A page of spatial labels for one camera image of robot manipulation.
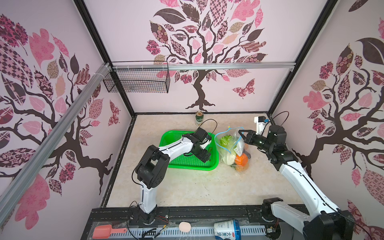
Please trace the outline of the green cabbage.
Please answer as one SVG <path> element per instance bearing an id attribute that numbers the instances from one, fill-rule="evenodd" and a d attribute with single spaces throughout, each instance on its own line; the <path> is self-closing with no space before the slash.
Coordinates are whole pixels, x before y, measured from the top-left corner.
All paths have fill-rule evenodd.
<path id="1" fill-rule="evenodd" d="M 232 135 L 226 135 L 219 139 L 218 150 L 220 159 L 224 164 L 228 166 L 231 166 L 235 163 L 235 157 L 237 155 L 235 148 L 237 147 L 238 140 L 238 137 Z"/>

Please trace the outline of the clear zip top bag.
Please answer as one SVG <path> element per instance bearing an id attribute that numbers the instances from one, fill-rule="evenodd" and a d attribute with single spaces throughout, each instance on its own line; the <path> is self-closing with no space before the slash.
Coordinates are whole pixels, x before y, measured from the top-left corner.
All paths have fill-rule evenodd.
<path id="1" fill-rule="evenodd" d="M 246 171 L 250 166 L 250 153 L 239 131 L 243 127 L 230 128 L 215 135 L 214 140 L 219 153 L 219 161 L 238 173 Z"/>

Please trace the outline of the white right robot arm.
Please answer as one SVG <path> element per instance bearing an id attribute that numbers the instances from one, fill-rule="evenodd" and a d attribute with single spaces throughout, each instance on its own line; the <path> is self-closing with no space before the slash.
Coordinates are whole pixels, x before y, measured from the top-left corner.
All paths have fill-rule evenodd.
<path id="1" fill-rule="evenodd" d="M 269 162 L 292 185 L 302 199 L 307 214 L 288 205 L 280 198 L 265 199 L 262 217 L 265 221 L 282 220 L 301 233 L 306 240 L 350 240 L 354 218 L 342 211 L 313 182 L 297 157 L 286 146 L 287 133 L 278 125 L 269 128 L 266 137 L 253 130 L 240 130 L 245 144 L 256 146 Z"/>

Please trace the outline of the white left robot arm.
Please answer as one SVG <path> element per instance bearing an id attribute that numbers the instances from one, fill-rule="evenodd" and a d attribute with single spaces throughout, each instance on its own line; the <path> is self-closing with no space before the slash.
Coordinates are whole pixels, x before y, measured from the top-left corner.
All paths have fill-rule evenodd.
<path id="1" fill-rule="evenodd" d="M 211 142 L 212 136 L 204 129 L 198 128 L 163 147 L 151 145 L 147 148 L 134 170 L 138 179 L 135 183 L 141 187 L 139 216 L 145 224 L 153 223 L 157 215 L 157 187 L 164 180 L 169 163 L 187 154 L 206 163 L 211 157 L 207 150 Z"/>

